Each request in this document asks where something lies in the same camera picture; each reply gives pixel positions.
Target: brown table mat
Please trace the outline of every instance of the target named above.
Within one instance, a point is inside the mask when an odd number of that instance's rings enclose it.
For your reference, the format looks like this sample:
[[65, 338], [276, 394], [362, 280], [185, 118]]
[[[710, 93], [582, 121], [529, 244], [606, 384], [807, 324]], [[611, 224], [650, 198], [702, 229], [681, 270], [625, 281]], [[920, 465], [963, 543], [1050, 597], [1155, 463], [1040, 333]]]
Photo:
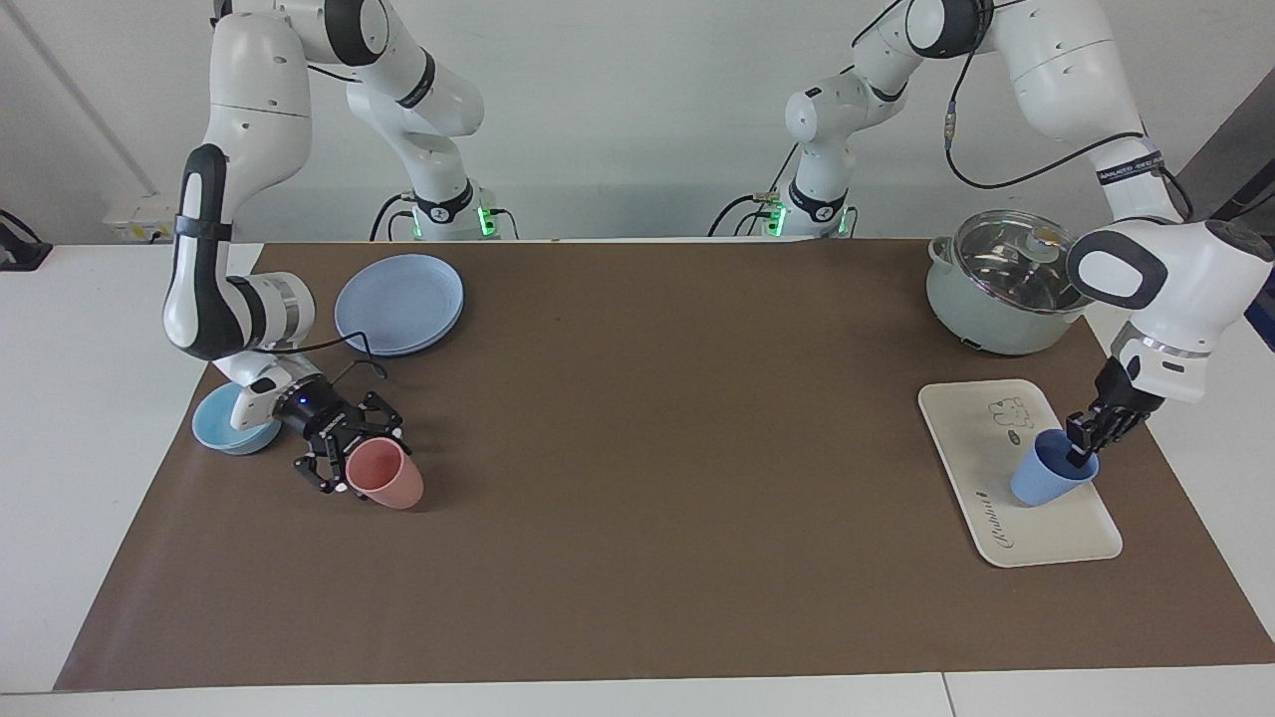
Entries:
[[314, 492], [292, 435], [229, 458], [182, 430], [57, 689], [1275, 661], [1145, 430], [1099, 478], [1122, 558], [979, 559], [918, 390], [1025, 378], [1067, 412], [1104, 355], [1084, 327], [961, 347], [923, 244], [274, 245], [259, 270], [310, 283], [323, 341], [342, 286], [409, 251], [459, 269], [465, 314], [342, 389], [404, 413], [426, 504]]

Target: green light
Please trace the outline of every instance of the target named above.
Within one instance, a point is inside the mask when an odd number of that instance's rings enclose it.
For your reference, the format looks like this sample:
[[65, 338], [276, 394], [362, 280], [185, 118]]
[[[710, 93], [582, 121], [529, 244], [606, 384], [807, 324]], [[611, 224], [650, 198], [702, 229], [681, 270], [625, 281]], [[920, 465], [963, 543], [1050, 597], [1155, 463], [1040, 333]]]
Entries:
[[478, 221], [482, 223], [483, 236], [496, 233], [496, 221], [492, 218], [491, 212], [488, 212], [486, 207], [478, 207]]
[[770, 214], [770, 223], [766, 225], [766, 233], [780, 236], [784, 233], [784, 219], [788, 218], [788, 207], [780, 207]]

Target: pot handle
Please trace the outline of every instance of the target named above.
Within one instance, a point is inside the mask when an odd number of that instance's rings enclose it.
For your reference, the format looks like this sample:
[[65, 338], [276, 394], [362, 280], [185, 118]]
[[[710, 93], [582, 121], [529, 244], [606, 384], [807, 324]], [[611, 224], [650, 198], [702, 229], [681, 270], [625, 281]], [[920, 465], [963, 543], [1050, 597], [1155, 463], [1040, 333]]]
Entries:
[[951, 256], [951, 248], [952, 248], [952, 237], [950, 237], [950, 236], [938, 236], [938, 237], [935, 237], [929, 242], [929, 259], [933, 260], [935, 264], [942, 264], [945, 267], [951, 267], [952, 265], [952, 262], [951, 262], [951, 258], [950, 258]]

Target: pink cup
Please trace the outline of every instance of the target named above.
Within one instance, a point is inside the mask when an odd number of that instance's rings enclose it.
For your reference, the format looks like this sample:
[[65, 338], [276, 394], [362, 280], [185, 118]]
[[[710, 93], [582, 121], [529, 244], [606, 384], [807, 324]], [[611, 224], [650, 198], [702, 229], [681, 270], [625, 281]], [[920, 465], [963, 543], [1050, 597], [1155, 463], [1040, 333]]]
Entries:
[[358, 492], [394, 510], [407, 510], [425, 496], [421, 469], [388, 438], [360, 444], [346, 461], [346, 480]]

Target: blue plate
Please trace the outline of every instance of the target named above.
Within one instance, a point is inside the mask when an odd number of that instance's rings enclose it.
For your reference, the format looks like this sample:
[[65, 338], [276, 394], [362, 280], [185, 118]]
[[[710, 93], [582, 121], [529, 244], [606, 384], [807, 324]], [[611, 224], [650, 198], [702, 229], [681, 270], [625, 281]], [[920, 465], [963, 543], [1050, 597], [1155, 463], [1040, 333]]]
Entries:
[[240, 390], [237, 384], [226, 384], [209, 393], [195, 408], [195, 416], [190, 420], [190, 430], [205, 448], [231, 455], [251, 455], [270, 445], [274, 436], [279, 435], [282, 424], [278, 421], [246, 431], [231, 426], [231, 411], [235, 410]]
[[[337, 330], [366, 333], [376, 356], [407, 356], [441, 341], [460, 319], [464, 299], [460, 274], [446, 262], [393, 256], [349, 279], [337, 297]], [[348, 343], [363, 350], [358, 338]]]

